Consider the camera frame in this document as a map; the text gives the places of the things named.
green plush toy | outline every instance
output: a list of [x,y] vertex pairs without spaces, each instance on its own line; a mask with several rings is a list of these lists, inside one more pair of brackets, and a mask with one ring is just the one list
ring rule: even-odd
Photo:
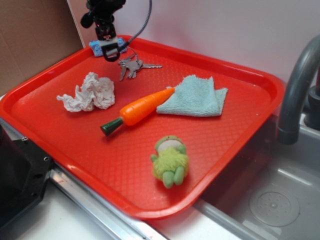
[[153,175],[169,189],[181,185],[189,170],[187,148],[177,136],[165,136],[155,145],[157,155],[151,155]]

white paper towel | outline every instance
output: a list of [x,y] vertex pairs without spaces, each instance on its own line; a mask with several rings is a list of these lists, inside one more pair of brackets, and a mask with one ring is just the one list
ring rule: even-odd
[[81,86],[75,87],[75,98],[64,94],[56,99],[63,101],[65,109],[69,112],[92,111],[95,106],[100,109],[107,109],[115,104],[114,82],[107,77],[100,77],[89,72]]

black cable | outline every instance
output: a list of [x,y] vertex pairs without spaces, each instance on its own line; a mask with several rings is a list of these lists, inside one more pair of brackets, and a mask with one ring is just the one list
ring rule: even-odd
[[148,14],[146,15],[146,19],[144,21],[142,28],[133,37],[131,37],[128,41],[126,41],[122,46],[116,49],[118,53],[120,53],[123,49],[125,49],[136,37],[138,37],[143,32],[143,30],[146,28],[148,24],[148,21],[151,15],[151,10],[152,10],[152,0],[149,0],[149,10],[148,10]]

tray rim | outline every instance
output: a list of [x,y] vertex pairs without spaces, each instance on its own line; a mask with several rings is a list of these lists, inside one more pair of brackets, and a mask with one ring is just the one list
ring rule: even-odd
[[[123,36],[123,38],[126,40],[126,39],[129,39],[130,37]],[[270,94],[270,98],[271,98],[270,104],[260,114],[260,116],[257,117],[257,119],[250,125],[250,128],[247,128],[243,132],[241,137],[223,155],[223,158],[229,159],[227,164],[232,160],[232,158],[237,153],[237,151],[235,152],[232,149],[238,149],[238,148],[241,149],[241,147],[243,147],[246,144],[246,142],[262,126],[262,124],[268,119],[268,117],[272,114],[272,112],[278,107],[278,105],[282,101],[282,98],[284,95],[284,86],[277,77],[269,73],[256,70],[253,68],[241,66],[235,63],[227,62],[224,60],[219,60],[216,58],[204,56],[198,53],[193,53],[186,50],[177,49],[171,46],[166,46],[166,45],[152,42],[149,40],[144,40],[141,38],[137,38],[135,41],[133,41],[132,47],[138,48],[138,49],[143,47],[143,51],[145,52],[152,52],[152,48],[158,48],[158,49],[160,48],[161,57],[166,57],[168,54],[170,53],[172,54],[172,52],[174,52],[175,60],[179,62],[182,61],[183,57],[188,56],[189,59],[190,58],[194,59],[193,62],[197,62],[196,60],[201,60],[203,68],[214,64],[216,66],[219,66],[220,68],[224,68],[224,71],[225,70],[228,70],[229,72],[236,71],[237,79],[244,78],[248,74],[252,74],[262,79],[268,79],[268,82],[266,82],[266,85],[260,85],[261,82],[257,82],[257,85],[266,89],[266,91]],[[47,144],[45,141],[43,141],[42,138],[38,136],[36,132],[32,132],[31,130],[29,130],[28,127],[24,126],[20,121],[12,117],[10,115],[10,109],[16,103],[16,101],[18,101],[20,98],[24,97],[28,93],[31,93],[32,91],[37,89],[39,86],[42,86],[43,84],[59,76],[66,70],[71,69],[75,65],[75,63],[78,64],[93,55],[94,55],[93,51],[90,49],[89,46],[87,46],[79,50],[78,52],[70,55],[69,57],[59,61],[58,63],[54,64],[48,69],[40,72],[39,74],[27,80],[26,82],[10,90],[0,100],[0,117],[3,118],[5,121],[7,121],[14,128],[16,128],[23,135],[28,136],[28,138],[33,140],[36,144],[38,144],[41,148],[43,148],[43,150],[45,150],[50,154],[50,152],[54,151],[55,148]],[[55,151],[54,158],[56,159],[67,158],[69,161],[71,160],[72,162],[74,162],[74,160],[69,159],[67,156],[64,155],[63,152],[60,152],[60,151]],[[205,190],[205,187],[208,186],[214,180],[214,178],[223,170],[223,167],[218,171],[216,168],[217,167],[211,168],[209,172],[203,177],[203,179],[200,182],[198,182],[198,184],[192,189],[192,191],[189,192],[188,195],[185,198],[183,198],[181,201],[179,201],[174,205],[171,205],[169,208],[157,209],[157,210],[145,210],[135,205],[134,206],[129,205],[130,201],[125,199],[118,192],[108,189],[108,187],[106,187],[104,184],[100,183],[99,181],[97,182],[94,176],[90,175],[85,169],[81,169],[81,168],[73,169],[72,174],[76,178],[84,182],[87,186],[90,186],[90,188],[92,188],[98,194],[102,195],[102,193],[107,192],[108,195],[112,195],[112,199],[117,198],[116,203],[114,203],[113,201],[110,201],[110,202],[115,204],[122,211],[126,212],[127,214],[130,214],[133,217],[148,220],[148,219],[164,218],[172,214],[178,213],[184,210],[185,208],[191,206],[197,200],[199,195]]]

blue cloth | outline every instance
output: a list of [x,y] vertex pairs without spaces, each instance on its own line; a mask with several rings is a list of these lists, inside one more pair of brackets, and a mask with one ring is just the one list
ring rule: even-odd
[[175,87],[174,94],[158,106],[159,114],[184,115],[193,117],[220,116],[228,89],[215,90],[214,80],[187,76]]
[[[118,37],[118,45],[119,47],[121,47],[122,45],[125,44],[125,41],[122,37]],[[89,42],[89,47],[92,49],[93,51],[93,54],[95,57],[100,57],[100,56],[103,56],[104,53],[102,52],[102,49],[99,45],[99,41],[96,40],[96,41],[91,41]],[[127,48],[125,47],[122,51],[120,51],[120,53],[124,53],[127,51]]]

